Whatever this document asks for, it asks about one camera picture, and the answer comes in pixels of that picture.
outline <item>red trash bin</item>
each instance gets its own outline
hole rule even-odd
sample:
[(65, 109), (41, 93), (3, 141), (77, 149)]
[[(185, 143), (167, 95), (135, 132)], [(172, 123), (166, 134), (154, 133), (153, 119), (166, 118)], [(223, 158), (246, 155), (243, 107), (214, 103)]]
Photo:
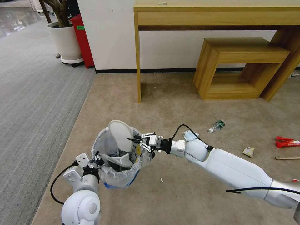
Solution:
[(92, 52), (90, 49), (90, 45), (88, 43), (87, 34), (84, 29), (83, 21), (81, 18), (81, 15), (78, 14), (77, 16), (73, 17), (71, 19), (74, 30), (77, 36), (78, 44), (82, 53), (82, 57), (84, 60), (84, 64), (86, 68), (89, 68), (90, 66), (95, 66)]

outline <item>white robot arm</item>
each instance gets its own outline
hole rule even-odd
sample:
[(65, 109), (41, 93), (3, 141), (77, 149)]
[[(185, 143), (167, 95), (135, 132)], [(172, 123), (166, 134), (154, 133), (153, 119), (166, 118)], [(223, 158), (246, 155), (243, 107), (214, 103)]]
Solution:
[[(235, 188), (227, 192), (244, 193), (251, 197), (261, 198), (280, 208), (296, 208), (294, 220), (300, 225), (299, 182), (276, 181), (259, 166), (224, 150), (213, 148), (199, 138), (185, 142), (184, 140), (174, 141), (174, 136), (170, 139), (163, 139), (162, 136), (152, 132), (128, 139), (139, 143), (149, 152), (165, 151), (167, 154), (186, 158), (220, 181)], [(74, 194), (63, 206), (62, 221), (65, 225), (97, 225), (101, 213), (97, 195), (99, 182), (97, 174), (98, 169), (103, 165), (103, 160), (100, 156), (91, 159), (86, 153), (82, 153), (76, 157), (76, 161), (79, 165), (68, 169), (63, 176), (73, 186)]]

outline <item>trash on floor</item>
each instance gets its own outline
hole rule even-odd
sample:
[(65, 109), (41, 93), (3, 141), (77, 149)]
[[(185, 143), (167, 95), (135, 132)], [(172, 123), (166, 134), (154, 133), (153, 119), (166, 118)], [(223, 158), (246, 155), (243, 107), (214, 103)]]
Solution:
[(293, 146), (300, 146), (300, 141), (297, 141), (297, 140), (294, 140), (294, 139), (288, 138), (288, 137), (276, 136), (276, 147), (277, 148), (293, 147)]
[(244, 151), (243, 151), (243, 154), (253, 158), (254, 157), (254, 149), (253, 147), (248, 147), (248, 148), (245, 148)]
[(186, 141), (192, 141), (192, 140), (196, 139), (197, 136), (199, 135), (198, 133), (195, 133), (195, 135), (197, 135), (197, 136), (195, 136), (190, 130), (184, 131), (183, 133), (184, 133), (184, 139)]
[(221, 130), (224, 126), (225, 126), (225, 123), (222, 120), (218, 120), (217, 122), (215, 122), (215, 124), (213, 125), (212, 128), (208, 129), (208, 132), (212, 133), (217, 130)]
[(290, 157), (275, 157), (278, 160), (285, 160), (285, 159), (300, 159), (300, 156), (290, 156)]

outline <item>floor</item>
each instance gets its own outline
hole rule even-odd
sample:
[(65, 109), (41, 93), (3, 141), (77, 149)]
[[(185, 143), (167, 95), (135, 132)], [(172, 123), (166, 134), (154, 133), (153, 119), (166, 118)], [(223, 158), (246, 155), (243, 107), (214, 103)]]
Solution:
[(41, 17), (31, 7), (1, 7), (0, 39), (37, 23)]
[(31, 7), (30, 0), (13, 0), (9, 2), (1, 2), (0, 7)]
[[(298, 160), (275, 160), (275, 156), (298, 156), (300, 147), (278, 149), (274, 140), (276, 135), (299, 138), (300, 76), (287, 80), (270, 102), (261, 98), (202, 101), (192, 78), (191, 73), (142, 74), (142, 103), (137, 104), (135, 74), (98, 74), (53, 176), (78, 154), (90, 153), (98, 132), (119, 119), (165, 138), (184, 123), (207, 143), (259, 165), (276, 180), (300, 178)], [(225, 127), (208, 133), (218, 119)], [(182, 139), (184, 130), (176, 138)], [(254, 158), (242, 154), (246, 147), (255, 147)], [(100, 224), (295, 225), (293, 210), (226, 193), (228, 188), (185, 159), (157, 153), (129, 188), (106, 189), (100, 183)], [(54, 193), (65, 201), (72, 188), (60, 178)], [(48, 186), (32, 225), (61, 224), (61, 208), (51, 199)]]
[(0, 7), (0, 18), (0, 225), (23, 225), (33, 219), (95, 70), (56, 59), (36, 12)]

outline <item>wooden desk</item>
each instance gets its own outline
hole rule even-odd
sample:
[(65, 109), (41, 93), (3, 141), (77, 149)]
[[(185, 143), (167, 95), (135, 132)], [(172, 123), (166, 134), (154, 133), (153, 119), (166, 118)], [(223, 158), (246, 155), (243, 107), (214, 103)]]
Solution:
[(141, 30), (277, 30), (271, 43), (291, 53), (261, 96), (271, 100), (300, 62), (300, 2), (295, 0), (137, 0), (133, 7), (137, 95), (141, 102)]

